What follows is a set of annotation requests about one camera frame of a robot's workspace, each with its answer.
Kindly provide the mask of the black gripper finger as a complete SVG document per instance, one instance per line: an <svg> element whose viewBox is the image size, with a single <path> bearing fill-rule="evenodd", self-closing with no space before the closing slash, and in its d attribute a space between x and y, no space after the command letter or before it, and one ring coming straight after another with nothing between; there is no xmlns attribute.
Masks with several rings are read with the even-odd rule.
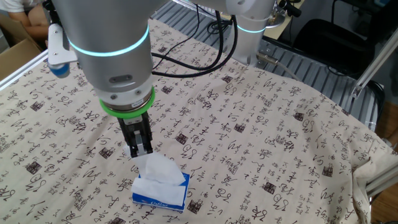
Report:
<svg viewBox="0 0 398 224"><path fill-rule="evenodd" d="M146 134L141 134L140 131L134 131L134 143L136 144L136 154L138 156L144 156L146 154L153 153L151 145L151 138Z"/></svg>
<svg viewBox="0 0 398 224"><path fill-rule="evenodd" d="M126 143L129 147L129 152L130 152L131 157L137 157L138 149L137 149L135 135L131 134L131 133L127 133L126 134Z"/></svg>

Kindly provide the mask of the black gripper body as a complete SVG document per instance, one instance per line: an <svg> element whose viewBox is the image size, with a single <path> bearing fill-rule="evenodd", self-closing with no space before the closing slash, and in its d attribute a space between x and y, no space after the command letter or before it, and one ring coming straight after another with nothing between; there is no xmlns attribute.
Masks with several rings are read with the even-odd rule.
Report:
<svg viewBox="0 0 398 224"><path fill-rule="evenodd" d="M135 131L139 131L144 142L152 141L152 131L150 130L149 115L147 112L136 118L118 118L118 122L126 142L133 142L135 139Z"/></svg>

